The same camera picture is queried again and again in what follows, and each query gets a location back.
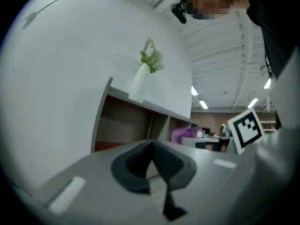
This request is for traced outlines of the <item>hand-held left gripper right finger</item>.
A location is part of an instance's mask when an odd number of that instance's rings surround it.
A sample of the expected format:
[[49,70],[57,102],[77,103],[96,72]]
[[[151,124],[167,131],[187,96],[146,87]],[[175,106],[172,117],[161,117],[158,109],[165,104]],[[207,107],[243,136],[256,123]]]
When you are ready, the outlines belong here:
[[155,225],[252,225],[270,210],[270,190],[260,144],[241,155],[176,144],[153,143],[171,169],[165,214]]

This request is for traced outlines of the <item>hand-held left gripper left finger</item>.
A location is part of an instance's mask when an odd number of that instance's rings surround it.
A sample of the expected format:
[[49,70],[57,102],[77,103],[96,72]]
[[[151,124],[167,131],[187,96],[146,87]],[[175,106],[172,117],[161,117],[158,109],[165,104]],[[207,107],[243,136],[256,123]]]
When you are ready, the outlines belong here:
[[92,153],[49,179],[33,198],[53,216],[55,225],[166,225],[163,189],[154,162],[146,166],[144,181],[150,194],[132,193],[114,178],[116,157],[138,144],[135,142]]

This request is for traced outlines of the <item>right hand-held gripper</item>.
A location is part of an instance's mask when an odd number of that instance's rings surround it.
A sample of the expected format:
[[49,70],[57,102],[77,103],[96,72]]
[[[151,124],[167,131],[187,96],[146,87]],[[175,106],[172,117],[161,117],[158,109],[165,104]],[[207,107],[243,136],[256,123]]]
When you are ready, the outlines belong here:
[[[237,154],[242,154],[247,145],[260,143],[264,138],[264,131],[259,118],[253,108],[247,109],[228,120],[228,125],[235,142]],[[181,145],[220,152],[222,144],[215,138],[187,138],[181,139]]]

